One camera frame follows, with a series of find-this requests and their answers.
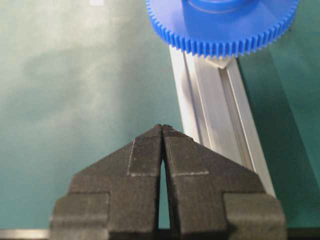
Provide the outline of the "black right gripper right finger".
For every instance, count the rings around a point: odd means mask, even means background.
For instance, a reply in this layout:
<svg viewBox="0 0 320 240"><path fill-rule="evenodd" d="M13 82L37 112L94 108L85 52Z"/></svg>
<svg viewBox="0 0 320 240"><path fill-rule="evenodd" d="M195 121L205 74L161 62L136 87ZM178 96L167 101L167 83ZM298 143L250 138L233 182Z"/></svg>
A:
<svg viewBox="0 0 320 240"><path fill-rule="evenodd" d="M284 240L286 217L252 170L162 127L170 228L181 240Z"/></svg>

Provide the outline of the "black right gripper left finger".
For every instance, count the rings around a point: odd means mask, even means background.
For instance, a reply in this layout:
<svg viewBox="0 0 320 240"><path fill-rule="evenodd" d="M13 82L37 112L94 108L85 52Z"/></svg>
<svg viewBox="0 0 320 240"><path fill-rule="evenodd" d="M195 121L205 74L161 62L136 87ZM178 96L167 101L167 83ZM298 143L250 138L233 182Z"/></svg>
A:
<svg viewBox="0 0 320 240"><path fill-rule="evenodd" d="M55 202L52 240L153 240L159 222L162 127L76 173Z"/></svg>

